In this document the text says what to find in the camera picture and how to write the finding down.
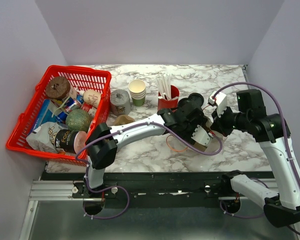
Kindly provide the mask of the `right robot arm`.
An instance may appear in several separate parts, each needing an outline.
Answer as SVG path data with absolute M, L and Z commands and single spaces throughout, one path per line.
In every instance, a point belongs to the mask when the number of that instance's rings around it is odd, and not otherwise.
M 216 106 L 210 128 L 225 137 L 233 130 L 252 135 L 270 164 L 278 190 L 270 190 L 234 170 L 222 176 L 220 191 L 226 196 L 244 195 L 263 209 L 267 220 L 276 228 L 300 222 L 300 168 L 288 125 L 278 113 L 266 113 L 260 90 L 238 91 L 236 97 L 238 112 L 228 106 L 224 93 L 213 92 L 209 96 L 208 103 Z

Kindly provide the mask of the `brown cardboard cup carrier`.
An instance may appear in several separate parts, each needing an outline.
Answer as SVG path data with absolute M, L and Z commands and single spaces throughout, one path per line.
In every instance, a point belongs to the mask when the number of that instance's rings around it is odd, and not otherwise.
M 130 124 L 133 122 L 135 122 L 134 118 L 130 117 L 129 115 L 123 114 L 123 115 L 119 115 L 116 118 L 113 125 L 114 126 L 122 126 L 122 125 Z

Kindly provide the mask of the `beige paper bag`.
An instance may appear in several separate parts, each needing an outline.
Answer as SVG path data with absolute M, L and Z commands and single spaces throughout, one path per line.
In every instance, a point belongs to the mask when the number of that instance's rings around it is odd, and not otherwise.
M 202 127 L 205 130 L 210 131 L 211 130 L 210 126 L 212 125 L 212 121 L 206 116 L 204 118 L 206 119 L 206 123 Z M 215 138 L 215 136 L 217 136 L 221 140 L 222 144 L 224 143 L 224 137 L 222 134 L 220 134 L 218 132 L 210 131 L 210 133 L 213 134 L 214 138 L 212 139 L 212 141 L 208 147 L 200 145 L 197 142 L 195 142 L 195 144 L 191 144 L 191 146 L 201 152 L 206 152 L 206 153 L 216 152 L 220 148 L 220 143 Z M 185 151 L 193 151 L 192 148 L 189 148 L 187 145 L 183 144 L 176 137 L 174 137 L 172 135 L 168 135 L 166 137 L 165 141 L 166 141 L 167 146 L 174 152 L 182 153 Z

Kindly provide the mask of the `red plastic basket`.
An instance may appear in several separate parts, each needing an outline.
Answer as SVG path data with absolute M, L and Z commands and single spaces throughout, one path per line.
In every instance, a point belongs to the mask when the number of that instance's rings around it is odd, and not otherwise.
M 100 103 L 88 132 L 89 136 L 98 124 L 107 121 L 110 113 L 111 73 L 106 70 L 97 70 L 83 66 L 51 65 L 43 74 L 40 82 L 35 86 L 33 97 L 25 111 L 19 115 L 5 146 L 10 151 L 22 152 L 30 156 L 46 159 L 47 161 L 84 166 L 85 164 L 82 161 L 75 160 L 73 155 L 33 150 L 26 142 L 26 137 L 31 132 L 35 119 L 44 100 L 47 98 L 46 86 L 54 77 L 59 76 L 67 78 L 71 85 L 78 87 L 79 90 L 92 89 L 101 93 Z

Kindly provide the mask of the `blue white package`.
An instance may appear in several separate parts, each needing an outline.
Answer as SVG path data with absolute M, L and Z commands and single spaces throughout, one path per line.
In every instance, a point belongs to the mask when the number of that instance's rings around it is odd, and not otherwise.
M 58 108 L 50 99 L 45 99 L 43 101 L 43 104 L 39 110 L 39 113 L 34 120 L 34 123 L 32 125 L 32 128 L 30 132 L 37 129 L 39 126 L 41 126 L 44 123 L 57 122 L 57 116 L 62 112 L 60 108 Z

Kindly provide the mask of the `brown cork roll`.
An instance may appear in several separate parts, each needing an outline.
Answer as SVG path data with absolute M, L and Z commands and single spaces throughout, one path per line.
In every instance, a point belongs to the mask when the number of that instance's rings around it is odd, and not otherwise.
M 63 76 L 57 76 L 46 85 L 45 94 L 50 99 L 64 100 L 69 96 L 70 89 L 70 82 Z

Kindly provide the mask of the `stack of paper cups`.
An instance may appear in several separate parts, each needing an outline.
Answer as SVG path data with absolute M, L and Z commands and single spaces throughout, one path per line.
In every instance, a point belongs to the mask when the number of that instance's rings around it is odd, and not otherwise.
M 128 90 L 133 104 L 141 107 L 145 104 L 146 83 L 141 79 L 134 79 L 128 84 Z

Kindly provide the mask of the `white wrapped straws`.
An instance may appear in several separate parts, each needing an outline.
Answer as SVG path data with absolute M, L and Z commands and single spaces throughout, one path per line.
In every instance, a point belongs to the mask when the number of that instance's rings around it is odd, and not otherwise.
M 158 98 L 171 101 L 173 98 L 171 76 L 169 74 L 160 74 L 155 78 L 155 83 L 158 88 Z

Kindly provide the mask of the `stack of black lids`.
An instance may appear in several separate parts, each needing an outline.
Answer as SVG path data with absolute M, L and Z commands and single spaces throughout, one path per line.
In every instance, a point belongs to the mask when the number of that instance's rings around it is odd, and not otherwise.
M 204 104 L 204 101 L 204 97 L 200 93 L 193 92 L 188 97 L 180 99 L 177 106 L 181 108 L 188 102 L 194 102 L 201 107 Z

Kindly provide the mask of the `aluminium frame rail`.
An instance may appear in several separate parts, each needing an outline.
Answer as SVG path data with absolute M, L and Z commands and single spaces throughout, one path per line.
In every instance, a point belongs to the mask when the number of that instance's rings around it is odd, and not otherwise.
M 296 240 L 246 197 L 218 191 L 219 173 L 107 173 L 89 193 L 81 173 L 35 181 L 22 240 Z

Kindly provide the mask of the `beige bottle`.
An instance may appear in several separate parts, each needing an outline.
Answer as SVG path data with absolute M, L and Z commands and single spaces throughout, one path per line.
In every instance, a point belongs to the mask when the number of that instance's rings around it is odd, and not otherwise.
M 88 89 L 82 93 L 82 97 L 85 103 L 93 106 L 94 108 L 98 108 L 101 100 L 101 93 Z

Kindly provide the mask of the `grey toilet paper roll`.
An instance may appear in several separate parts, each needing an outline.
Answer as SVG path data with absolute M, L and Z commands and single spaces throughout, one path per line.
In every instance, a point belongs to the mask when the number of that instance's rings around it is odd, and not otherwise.
M 129 93 L 123 89 L 117 89 L 111 92 L 110 106 L 114 115 L 128 115 L 131 112 Z

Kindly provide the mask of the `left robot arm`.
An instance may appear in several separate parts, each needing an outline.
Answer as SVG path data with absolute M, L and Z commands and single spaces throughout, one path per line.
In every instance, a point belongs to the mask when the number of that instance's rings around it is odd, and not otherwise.
M 212 139 L 206 129 L 207 121 L 201 106 L 188 101 L 174 108 L 162 108 L 156 114 L 125 125 L 99 124 L 85 142 L 90 166 L 83 191 L 91 198 L 97 197 L 105 169 L 115 161 L 117 151 L 139 140 L 170 133 L 190 145 L 207 147 Z

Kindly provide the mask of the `green round melon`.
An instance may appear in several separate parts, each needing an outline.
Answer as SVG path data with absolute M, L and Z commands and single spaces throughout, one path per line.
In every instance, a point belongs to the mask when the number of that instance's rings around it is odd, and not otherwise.
M 82 109 L 75 109 L 71 111 L 65 120 L 65 124 L 71 131 L 88 132 L 93 118 Z

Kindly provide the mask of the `black pink can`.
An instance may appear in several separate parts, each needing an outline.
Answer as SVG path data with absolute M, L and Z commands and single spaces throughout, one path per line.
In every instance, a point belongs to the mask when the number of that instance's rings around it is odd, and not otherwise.
M 58 152 L 77 154 L 84 146 L 88 134 L 85 131 L 62 129 L 54 138 L 54 147 Z

